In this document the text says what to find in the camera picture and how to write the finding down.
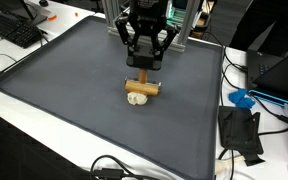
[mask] blue object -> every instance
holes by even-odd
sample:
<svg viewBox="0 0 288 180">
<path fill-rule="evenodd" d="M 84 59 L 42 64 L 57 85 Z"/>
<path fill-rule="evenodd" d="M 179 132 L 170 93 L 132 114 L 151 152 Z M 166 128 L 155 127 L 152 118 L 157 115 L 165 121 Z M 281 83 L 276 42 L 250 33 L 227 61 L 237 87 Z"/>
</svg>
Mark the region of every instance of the blue object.
<svg viewBox="0 0 288 180">
<path fill-rule="evenodd" d="M 237 92 L 229 94 L 228 99 L 238 108 L 251 109 L 255 102 L 251 98 L 245 98 L 246 92 L 246 89 L 239 89 Z"/>
</svg>

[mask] black device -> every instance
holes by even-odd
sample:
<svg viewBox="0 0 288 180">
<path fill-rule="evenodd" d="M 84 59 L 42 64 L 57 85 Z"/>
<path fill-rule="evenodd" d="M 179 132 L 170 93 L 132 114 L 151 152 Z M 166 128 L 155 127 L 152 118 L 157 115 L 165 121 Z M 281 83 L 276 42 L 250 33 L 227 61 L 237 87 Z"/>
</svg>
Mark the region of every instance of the black device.
<svg viewBox="0 0 288 180">
<path fill-rule="evenodd" d="M 251 95 L 280 106 L 288 104 L 288 56 L 281 60 L 248 52 L 247 66 Z"/>
<path fill-rule="evenodd" d="M 164 51 L 179 32 L 166 23 L 167 3 L 168 0 L 132 0 L 130 13 L 122 13 L 116 19 L 122 42 L 128 46 L 128 66 L 154 71 L 161 69 Z M 126 29 L 127 23 L 135 31 L 133 39 Z M 158 34 L 163 29 L 167 31 L 167 37 L 160 43 Z M 152 45 L 139 45 L 140 36 L 148 36 Z"/>
<path fill-rule="evenodd" d="M 222 147 L 239 151 L 248 166 L 264 162 L 258 157 L 264 153 L 258 136 L 260 113 L 252 115 L 249 109 L 220 106 L 218 122 Z"/>
<path fill-rule="evenodd" d="M 0 10 L 14 13 L 32 24 L 38 24 L 46 20 L 33 4 L 25 3 L 24 0 L 0 0 Z"/>
<path fill-rule="evenodd" d="M 48 6 L 47 0 L 40 0 L 38 3 L 39 3 L 41 6 L 43 6 L 43 7 Z"/>
<path fill-rule="evenodd" d="M 0 12 L 0 36 L 27 48 L 42 38 L 42 32 L 35 25 L 21 22 L 13 15 Z"/>
</svg>

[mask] small object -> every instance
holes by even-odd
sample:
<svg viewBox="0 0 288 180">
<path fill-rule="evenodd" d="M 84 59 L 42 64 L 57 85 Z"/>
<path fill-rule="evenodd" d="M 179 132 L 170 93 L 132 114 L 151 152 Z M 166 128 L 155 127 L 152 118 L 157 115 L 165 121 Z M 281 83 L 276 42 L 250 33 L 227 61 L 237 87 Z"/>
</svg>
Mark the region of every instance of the small object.
<svg viewBox="0 0 288 180">
<path fill-rule="evenodd" d="M 47 20 L 53 21 L 53 20 L 56 19 L 56 18 L 57 18 L 57 15 L 54 15 L 54 16 L 51 16 L 51 17 L 47 18 Z"/>
<path fill-rule="evenodd" d="M 244 156 L 238 156 L 234 158 L 234 164 L 238 162 L 245 161 Z M 232 159 L 227 160 L 215 160 L 215 175 L 219 175 L 223 172 L 227 167 L 232 165 Z"/>
<path fill-rule="evenodd" d="M 255 102 L 251 98 L 245 98 L 246 92 L 246 89 L 239 89 L 237 92 L 229 94 L 228 98 L 238 108 L 251 109 Z"/>
<path fill-rule="evenodd" d="M 144 105 L 147 102 L 147 96 L 144 94 L 130 92 L 127 94 L 127 100 L 132 105 Z"/>
<path fill-rule="evenodd" d="M 47 0 L 40 0 L 39 4 L 40 4 L 41 6 L 43 6 L 43 7 L 48 6 Z"/>
</svg>

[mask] black keyboard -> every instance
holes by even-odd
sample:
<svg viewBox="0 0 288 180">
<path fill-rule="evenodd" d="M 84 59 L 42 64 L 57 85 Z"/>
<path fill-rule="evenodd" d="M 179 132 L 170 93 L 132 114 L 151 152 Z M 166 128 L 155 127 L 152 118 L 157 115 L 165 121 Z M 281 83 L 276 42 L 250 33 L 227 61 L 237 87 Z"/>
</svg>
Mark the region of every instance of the black keyboard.
<svg viewBox="0 0 288 180">
<path fill-rule="evenodd" d="M 10 15 L 0 13 L 0 37 L 27 48 L 41 39 L 40 30 Z"/>
<path fill-rule="evenodd" d="M 266 71 L 268 71 L 270 69 L 269 66 L 264 65 L 264 64 L 259 64 L 259 70 L 260 70 L 260 74 L 264 74 Z"/>
</svg>

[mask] table surface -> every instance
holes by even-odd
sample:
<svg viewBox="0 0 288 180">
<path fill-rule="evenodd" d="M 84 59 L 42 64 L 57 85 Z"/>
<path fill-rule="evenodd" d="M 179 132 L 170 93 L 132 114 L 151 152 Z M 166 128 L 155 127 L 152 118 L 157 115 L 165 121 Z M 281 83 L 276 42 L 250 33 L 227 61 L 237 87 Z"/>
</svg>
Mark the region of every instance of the table surface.
<svg viewBox="0 0 288 180">
<path fill-rule="evenodd" d="M 38 0 L 31 0 L 31 2 L 38 4 Z M 56 38 L 84 17 L 94 14 L 91 11 L 52 1 L 49 1 L 49 6 L 46 9 L 51 14 L 57 15 L 57 19 L 45 21 L 38 25 L 39 28 L 48 32 L 47 37 L 49 40 Z M 105 18 L 103 14 L 96 14 L 95 16 Z M 6 40 L 2 40 L 0 41 L 0 54 L 7 54 L 16 60 L 20 60 L 39 47 L 40 43 L 36 43 L 27 49 L 22 49 Z M 227 54 L 234 63 L 245 64 L 245 52 L 228 48 Z M 0 56 L 0 70 L 7 68 L 13 63 L 11 59 Z M 238 70 L 229 68 L 227 76 L 233 84 L 245 87 L 245 75 Z M 226 98 L 233 91 L 235 89 L 231 88 L 226 82 L 223 84 L 224 105 L 234 106 Z M 270 103 L 264 104 L 275 113 L 284 114 L 281 107 Z M 288 126 L 265 112 L 258 104 L 251 111 L 253 113 L 261 112 L 259 132 L 280 130 Z M 97 157 L 103 154 L 110 154 L 132 167 L 130 169 L 134 173 L 151 175 L 161 179 L 181 179 L 172 172 L 168 172 L 133 153 L 2 93 L 0 93 L 0 117 L 82 168 L 89 169 Z M 264 148 L 264 154 L 260 155 L 260 157 L 266 162 L 252 167 L 247 167 L 244 163 L 236 164 L 234 179 L 287 180 L 288 132 L 262 136 L 260 139 Z M 219 141 L 219 133 L 217 133 L 217 156 L 223 150 Z M 224 156 L 225 158 L 230 158 L 230 153 L 227 153 Z M 110 160 L 102 160 L 97 165 L 99 167 L 116 167 L 116 164 Z M 229 177 L 230 168 L 220 174 L 217 179 L 229 179 Z"/>
</svg>

